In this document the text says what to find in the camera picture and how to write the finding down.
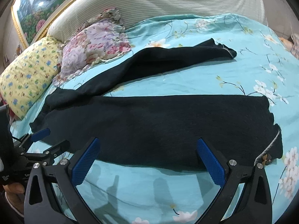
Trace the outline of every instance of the blue gripper pad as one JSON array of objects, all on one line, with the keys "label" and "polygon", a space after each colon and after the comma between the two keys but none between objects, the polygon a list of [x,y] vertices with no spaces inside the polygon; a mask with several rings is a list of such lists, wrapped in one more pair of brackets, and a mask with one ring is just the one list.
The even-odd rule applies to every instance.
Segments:
[{"label": "blue gripper pad", "polygon": [[73,186],[83,183],[88,171],[100,152],[100,140],[95,138],[72,169],[71,182]]},{"label": "blue gripper pad", "polygon": [[43,138],[49,136],[50,133],[51,133],[51,132],[50,132],[50,129],[49,129],[49,128],[40,130],[39,132],[36,132],[36,133],[32,134],[31,137],[30,137],[30,140],[31,140],[32,142],[37,142],[37,141],[39,141],[39,140],[41,140],[41,139],[43,139]]},{"label": "blue gripper pad", "polygon": [[215,155],[212,153],[203,139],[197,141],[197,153],[203,161],[207,171],[216,185],[222,188],[225,184],[225,171]]}]

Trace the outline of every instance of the bed sheet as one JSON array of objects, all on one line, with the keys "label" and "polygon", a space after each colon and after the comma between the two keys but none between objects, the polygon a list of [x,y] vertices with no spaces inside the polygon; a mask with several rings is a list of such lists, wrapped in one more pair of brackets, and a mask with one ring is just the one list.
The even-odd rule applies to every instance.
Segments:
[{"label": "bed sheet", "polygon": [[[282,159],[265,167],[273,201],[272,222],[275,223],[298,189],[299,61],[285,50],[271,29],[236,14],[204,18],[195,15],[155,17],[139,22],[127,30],[127,35],[132,46],[130,53],[90,69],[65,83],[63,88],[76,89],[145,47],[194,46],[214,38],[236,50],[234,60],[204,62],[132,81],[117,86],[106,96],[267,96],[275,123],[282,129],[284,152]],[[20,137],[30,131],[28,123],[34,120],[46,95],[54,89],[52,86],[44,93],[23,121],[12,125],[13,135]],[[37,142],[29,151],[42,152],[46,148],[46,144]],[[225,218],[231,215],[242,187],[239,186]],[[103,223],[119,224],[195,223],[219,190],[207,172],[174,172],[101,161],[95,161],[85,181],[77,188]],[[56,190],[66,215],[71,217],[57,187]]]}]

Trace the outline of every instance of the white striped fabric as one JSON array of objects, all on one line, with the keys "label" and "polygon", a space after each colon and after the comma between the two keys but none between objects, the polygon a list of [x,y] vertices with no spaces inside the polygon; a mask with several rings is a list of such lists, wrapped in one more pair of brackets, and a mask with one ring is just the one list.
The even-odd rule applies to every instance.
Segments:
[{"label": "white striped fabric", "polygon": [[76,0],[50,26],[48,34],[65,41],[87,19],[117,7],[130,28],[143,19],[171,15],[237,13],[267,25],[262,0]]}]

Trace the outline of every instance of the silver bolt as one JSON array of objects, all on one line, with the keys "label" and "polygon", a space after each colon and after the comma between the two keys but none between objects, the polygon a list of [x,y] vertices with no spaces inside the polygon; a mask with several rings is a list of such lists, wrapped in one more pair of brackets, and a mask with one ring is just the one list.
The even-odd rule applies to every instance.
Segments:
[{"label": "silver bolt", "polygon": [[65,165],[67,163],[68,163],[68,160],[66,158],[60,160],[60,162],[59,162],[60,165]]},{"label": "silver bolt", "polygon": [[259,169],[262,169],[264,166],[263,166],[261,163],[258,163],[258,164],[257,164],[257,167],[258,167]]},{"label": "silver bolt", "polygon": [[229,164],[232,165],[232,166],[236,166],[237,165],[237,161],[236,160],[229,160]]},{"label": "silver bolt", "polygon": [[39,163],[36,162],[35,164],[33,164],[33,168],[38,168],[39,167]]}]

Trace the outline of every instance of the yellow pillow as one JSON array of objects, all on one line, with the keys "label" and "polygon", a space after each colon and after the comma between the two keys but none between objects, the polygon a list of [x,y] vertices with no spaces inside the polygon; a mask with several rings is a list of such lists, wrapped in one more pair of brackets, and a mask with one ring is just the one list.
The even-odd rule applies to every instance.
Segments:
[{"label": "yellow pillow", "polygon": [[59,41],[47,36],[29,46],[0,76],[0,93],[11,110],[23,119],[57,75]]}]

